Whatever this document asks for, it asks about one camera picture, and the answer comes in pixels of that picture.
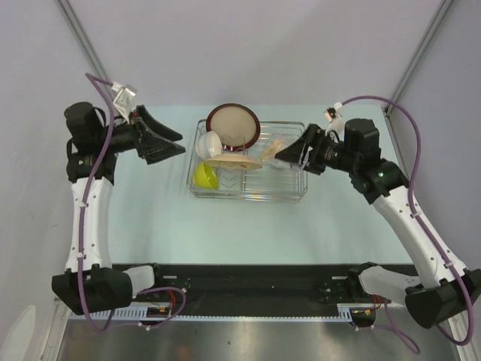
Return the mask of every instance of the table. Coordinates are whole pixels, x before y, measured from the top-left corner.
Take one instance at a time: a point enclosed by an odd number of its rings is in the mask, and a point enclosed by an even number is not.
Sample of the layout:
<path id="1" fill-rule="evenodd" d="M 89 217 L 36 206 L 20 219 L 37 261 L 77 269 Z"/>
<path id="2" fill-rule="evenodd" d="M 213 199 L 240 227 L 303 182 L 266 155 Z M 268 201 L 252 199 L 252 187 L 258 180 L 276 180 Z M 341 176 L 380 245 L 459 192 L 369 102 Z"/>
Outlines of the table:
<path id="1" fill-rule="evenodd" d="M 249 107 L 260 120 L 327 126 L 328 105 Z M 340 171 L 309 174 L 307 194 L 298 204 L 194 197 L 186 178 L 195 128 L 214 108 L 147 107 L 158 121 L 183 134 L 186 153 L 155 165 L 147 165 L 135 151 L 119 155 L 108 227 L 112 262 L 411 263 L 388 223 Z M 396 161 L 379 105 L 348 105 L 342 115 L 372 119 L 380 131 L 382 156 Z"/>

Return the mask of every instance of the wire dish rack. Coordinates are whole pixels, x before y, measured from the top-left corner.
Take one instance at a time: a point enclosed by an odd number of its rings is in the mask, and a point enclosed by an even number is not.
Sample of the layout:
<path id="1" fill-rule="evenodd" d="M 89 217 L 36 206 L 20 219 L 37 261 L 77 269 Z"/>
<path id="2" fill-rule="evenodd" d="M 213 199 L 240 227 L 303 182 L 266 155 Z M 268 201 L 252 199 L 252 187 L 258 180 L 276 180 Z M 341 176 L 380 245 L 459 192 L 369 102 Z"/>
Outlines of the wire dish rack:
<path id="1" fill-rule="evenodd" d="M 236 154 L 260 159 L 266 144 L 272 137 L 289 137 L 297 139 L 304 132 L 304 124 L 298 122 L 260 122 L 261 135 L 249 149 Z M 194 185 L 192 177 L 195 169 L 202 162 L 195 146 L 198 139 L 206 132 L 206 120 L 200 120 L 195 132 L 192 155 L 187 175 L 187 187 L 199 198 L 243 199 L 249 201 L 299 202 L 307 192 L 307 173 L 291 168 L 278 168 L 269 163 L 262 163 L 262 169 L 254 171 L 216 168 L 219 181 L 217 190 L 206 190 Z"/>

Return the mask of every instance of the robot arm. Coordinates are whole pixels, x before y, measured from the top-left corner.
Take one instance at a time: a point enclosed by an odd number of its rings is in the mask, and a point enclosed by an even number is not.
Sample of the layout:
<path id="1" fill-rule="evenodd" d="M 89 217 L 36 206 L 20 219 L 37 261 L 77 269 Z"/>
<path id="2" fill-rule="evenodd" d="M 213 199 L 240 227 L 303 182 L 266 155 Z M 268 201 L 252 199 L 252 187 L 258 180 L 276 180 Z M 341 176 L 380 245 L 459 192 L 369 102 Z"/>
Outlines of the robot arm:
<path id="1" fill-rule="evenodd" d="M 127 307 L 133 296 L 154 284 L 154 274 L 150 265 L 130 268 L 125 272 L 111 268 L 107 225 L 116 154 L 135 148 L 147 164 L 161 162 L 185 152 L 184 147 L 175 143 L 182 139 L 182 135 L 154 120 L 143 105 L 136 107 L 129 121 L 113 130 L 108 152 L 101 161 L 84 204 L 82 197 L 87 180 L 107 131 L 96 109 L 87 102 L 69 107 L 65 118 L 72 134 L 67 144 L 67 173 L 74 197 L 74 227 L 65 273 L 52 278 L 52 290 L 75 314 L 83 314 L 77 282 L 80 255 L 83 257 L 83 285 L 89 311 Z M 78 250 L 82 208 L 85 208 L 83 229 L 86 242 L 83 250 Z"/>
<path id="2" fill-rule="evenodd" d="M 335 120 L 334 109 L 328 114 Z M 412 214 L 407 196 L 409 181 L 396 164 L 381 158 L 379 131 L 372 120 L 350 120 L 344 134 L 344 141 L 335 141 L 329 132 L 310 124 L 276 158 L 314 174 L 323 173 L 327 167 L 347 172 L 354 188 L 389 223 L 413 260 L 418 277 L 387 271 L 371 262 L 351 270 L 349 279 L 356 292 L 406 305 L 414 320 L 425 328 L 465 311 L 467 306 L 457 280 L 415 217 L 422 218 L 449 254 L 450 265 L 461 275 L 472 302 L 481 293 L 481 270 L 467 270 L 441 240 L 415 199 L 416 214 Z"/>

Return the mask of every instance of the gray wall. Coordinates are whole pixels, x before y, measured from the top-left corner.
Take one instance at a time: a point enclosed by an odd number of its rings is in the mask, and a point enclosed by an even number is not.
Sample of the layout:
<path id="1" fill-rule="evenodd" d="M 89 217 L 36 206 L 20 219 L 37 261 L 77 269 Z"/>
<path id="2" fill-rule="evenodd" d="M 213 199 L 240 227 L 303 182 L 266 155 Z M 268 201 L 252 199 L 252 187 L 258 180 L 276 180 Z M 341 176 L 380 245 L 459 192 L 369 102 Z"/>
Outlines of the gray wall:
<path id="1" fill-rule="evenodd" d="M 0 45 L 0 347 L 22 310 L 35 305 L 31 356 L 48 326 L 50 278 L 63 271 L 71 240 L 63 111 L 101 99 L 55 2 L 4 2 Z"/>
<path id="2" fill-rule="evenodd" d="M 389 96 L 440 2 L 71 0 L 111 77 L 152 106 Z"/>
<path id="3" fill-rule="evenodd" d="M 422 134 L 416 195 L 445 242 L 470 268 L 481 267 L 481 2 L 455 3 L 401 100 Z M 408 169 L 414 135 L 400 114 L 394 127 Z M 481 336 L 481 301 L 477 338 Z"/>

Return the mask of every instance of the metal track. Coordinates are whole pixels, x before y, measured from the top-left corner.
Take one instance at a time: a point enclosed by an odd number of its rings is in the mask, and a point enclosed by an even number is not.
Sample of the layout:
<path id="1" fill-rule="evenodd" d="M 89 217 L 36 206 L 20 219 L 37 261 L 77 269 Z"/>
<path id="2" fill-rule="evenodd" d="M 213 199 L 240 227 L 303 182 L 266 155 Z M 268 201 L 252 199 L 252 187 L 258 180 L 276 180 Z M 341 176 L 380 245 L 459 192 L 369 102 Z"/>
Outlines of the metal track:
<path id="1" fill-rule="evenodd" d="M 112 320 L 119 321 L 162 321 L 166 317 L 148 317 L 147 309 L 152 306 L 131 305 L 115 310 Z M 262 322 L 351 322 L 349 307 L 338 306 L 338 316 L 327 317 L 223 317 L 223 316 L 183 316 L 175 317 L 176 321 L 262 321 Z M 95 312 L 91 314 L 93 320 L 106 320 L 110 311 Z M 71 313 L 69 320 L 85 320 L 83 315 Z"/>
<path id="2" fill-rule="evenodd" d="M 70 313 L 70 309 L 63 303 L 54 302 L 50 330 L 42 347 L 41 355 L 35 357 L 35 359 L 41 361 L 57 360 Z"/>
<path id="3" fill-rule="evenodd" d="M 467 313 L 463 312 L 451 317 L 447 323 L 451 329 L 452 336 L 457 340 L 462 340 L 466 337 L 467 332 Z M 476 346 L 478 342 L 476 337 L 473 338 L 466 346 L 457 346 L 459 359 L 461 361 L 477 361 L 479 360 L 478 353 L 476 351 Z"/>

